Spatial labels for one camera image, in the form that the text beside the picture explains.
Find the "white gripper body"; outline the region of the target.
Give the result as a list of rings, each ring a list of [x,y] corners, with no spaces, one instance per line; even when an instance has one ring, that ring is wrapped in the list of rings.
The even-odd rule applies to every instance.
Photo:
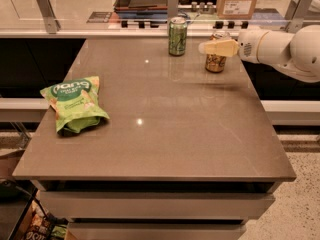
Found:
[[[243,61],[260,63],[259,47],[268,30],[241,30],[238,35],[239,56]]]

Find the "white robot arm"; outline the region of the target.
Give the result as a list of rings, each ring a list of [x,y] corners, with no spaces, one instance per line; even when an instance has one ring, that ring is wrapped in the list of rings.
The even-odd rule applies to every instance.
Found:
[[[265,64],[296,80],[320,81],[320,26],[309,25],[296,33],[267,29],[241,30],[237,40],[222,38],[199,44],[206,55],[232,57]]]

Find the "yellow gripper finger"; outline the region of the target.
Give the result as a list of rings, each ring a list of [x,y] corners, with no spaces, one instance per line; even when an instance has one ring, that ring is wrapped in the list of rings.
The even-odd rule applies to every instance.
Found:
[[[238,43],[233,39],[210,40],[199,44],[198,50],[202,54],[232,57],[237,54]]]

